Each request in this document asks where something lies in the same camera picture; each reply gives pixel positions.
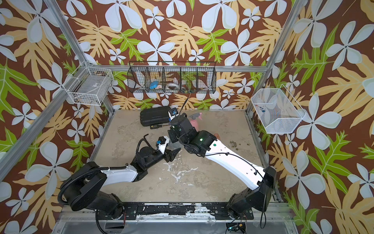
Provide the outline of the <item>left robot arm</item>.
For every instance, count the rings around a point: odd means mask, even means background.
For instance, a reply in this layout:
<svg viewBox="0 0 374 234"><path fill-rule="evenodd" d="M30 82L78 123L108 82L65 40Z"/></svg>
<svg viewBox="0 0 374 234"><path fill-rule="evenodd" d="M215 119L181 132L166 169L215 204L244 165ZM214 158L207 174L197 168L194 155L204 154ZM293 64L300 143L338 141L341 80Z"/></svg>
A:
<svg viewBox="0 0 374 234"><path fill-rule="evenodd" d="M101 188L122 182L137 182L148 174L148 169L164 160L172 162L180 148L167 148L169 138L162 136L153 148L146 138L137 145L135 156L130 164L116 167L101 167L94 161L89 162L76 173L66 179L60 187L57 200L60 204L68 205L73 211L82 209L104 212L113 219L120 218L124 213L124 203L115 194L107 194Z"/></svg>

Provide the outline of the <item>clear blue spray bottle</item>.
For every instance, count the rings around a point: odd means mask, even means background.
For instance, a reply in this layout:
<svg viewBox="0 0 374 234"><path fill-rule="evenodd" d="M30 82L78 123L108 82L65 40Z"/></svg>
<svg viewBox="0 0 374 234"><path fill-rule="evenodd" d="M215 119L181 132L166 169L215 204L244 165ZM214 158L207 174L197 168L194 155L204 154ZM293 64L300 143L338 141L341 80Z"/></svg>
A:
<svg viewBox="0 0 374 234"><path fill-rule="evenodd" d="M170 150L175 150L177 148L181 148L183 149L184 146L178 141L178 142L175 142L175 143L172 143L172 142L169 142L168 143L168 149Z"/></svg>

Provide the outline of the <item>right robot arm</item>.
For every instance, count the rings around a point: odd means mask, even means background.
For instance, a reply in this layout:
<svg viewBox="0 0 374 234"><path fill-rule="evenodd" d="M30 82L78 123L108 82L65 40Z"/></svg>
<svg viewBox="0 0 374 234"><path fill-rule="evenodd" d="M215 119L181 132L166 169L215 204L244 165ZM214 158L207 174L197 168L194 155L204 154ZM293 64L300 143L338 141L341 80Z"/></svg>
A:
<svg viewBox="0 0 374 234"><path fill-rule="evenodd" d="M168 116L168 135L171 142L179 142L188 153L219 164L247 186L242 192L230 198L227 203L229 215L238 218L256 209L261 212L261 218L265 219L276 182L276 170L270 166L263 168L249 162L208 131L197 131L187 115L178 109L170 109Z"/></svg>

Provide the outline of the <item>pink grey spray nozzle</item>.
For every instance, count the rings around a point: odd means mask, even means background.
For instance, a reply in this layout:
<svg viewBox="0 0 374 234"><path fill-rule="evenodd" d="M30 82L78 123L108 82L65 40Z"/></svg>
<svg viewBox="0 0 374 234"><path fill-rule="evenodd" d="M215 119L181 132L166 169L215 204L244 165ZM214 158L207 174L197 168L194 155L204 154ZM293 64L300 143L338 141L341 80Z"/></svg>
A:
<svg viewBox="0 0 374 234"><path fill-rule="evenodd" d="M189 118L192 121L196 121L197 119L202 119L201 115L202 115L202 113L195 113L195 114L190 115Z"/></svg>

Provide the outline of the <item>opaque pink spray bottle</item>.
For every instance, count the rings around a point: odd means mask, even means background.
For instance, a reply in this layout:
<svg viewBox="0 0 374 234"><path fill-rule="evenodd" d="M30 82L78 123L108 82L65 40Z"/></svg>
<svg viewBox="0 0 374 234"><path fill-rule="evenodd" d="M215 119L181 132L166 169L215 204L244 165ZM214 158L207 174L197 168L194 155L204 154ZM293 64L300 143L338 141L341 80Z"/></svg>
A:
<svg viewBox="0 0 374 234"><path fill-rule="evenodd" d="M196 131L198 132L199 131L198 120L197 119L191 119L190 123L196 129Z"/></svg>

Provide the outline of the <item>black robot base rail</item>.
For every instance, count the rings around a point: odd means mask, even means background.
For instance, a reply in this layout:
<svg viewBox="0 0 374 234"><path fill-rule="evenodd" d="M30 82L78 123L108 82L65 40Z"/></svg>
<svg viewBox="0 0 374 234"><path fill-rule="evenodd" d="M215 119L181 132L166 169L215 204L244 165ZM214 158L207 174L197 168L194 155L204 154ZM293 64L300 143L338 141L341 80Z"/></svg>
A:
<svg viewBox="0 0 374 234"><path fill-rule="evenodd" d="M244 211L243 214L234 214L228 209L226 202L193 202L193 203L144 203L144 202L126 202L122 206L122 211L117 220L137 220L142 216L150 215L166 215L172 216L198 216L214 218L216 220L226 220L231 218L239 218L244 220L253 220L254 215L252 209Z"/></svg>

